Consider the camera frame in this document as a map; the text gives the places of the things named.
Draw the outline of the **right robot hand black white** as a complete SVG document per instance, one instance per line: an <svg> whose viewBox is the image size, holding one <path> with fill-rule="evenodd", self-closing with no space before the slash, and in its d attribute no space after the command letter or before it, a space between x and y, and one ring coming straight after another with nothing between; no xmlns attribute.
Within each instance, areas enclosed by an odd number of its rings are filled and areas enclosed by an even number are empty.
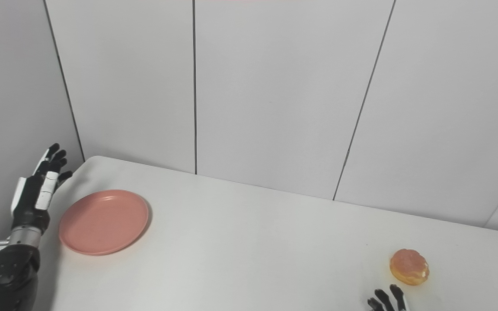
<svg viewBox="0 0 498 311"><path fill-rule="evenodd" d="M410 311L405 294L397 285L390 285L389 292L377 288L366 304L370 311Z"/></svg>

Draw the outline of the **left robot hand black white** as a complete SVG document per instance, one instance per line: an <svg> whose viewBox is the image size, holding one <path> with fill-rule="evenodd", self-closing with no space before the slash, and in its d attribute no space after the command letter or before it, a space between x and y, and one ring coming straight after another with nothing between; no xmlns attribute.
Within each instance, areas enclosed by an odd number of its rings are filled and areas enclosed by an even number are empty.
<svg viewBox="0 0 498 311"><path fill-rule="evenodd" d="M61 171L65 165L67 152L54 143L44 152L34 173L19 179L11 207L11 229L36 228L42 234L48 229L54 193L73 176L73 171Z"/></svg>

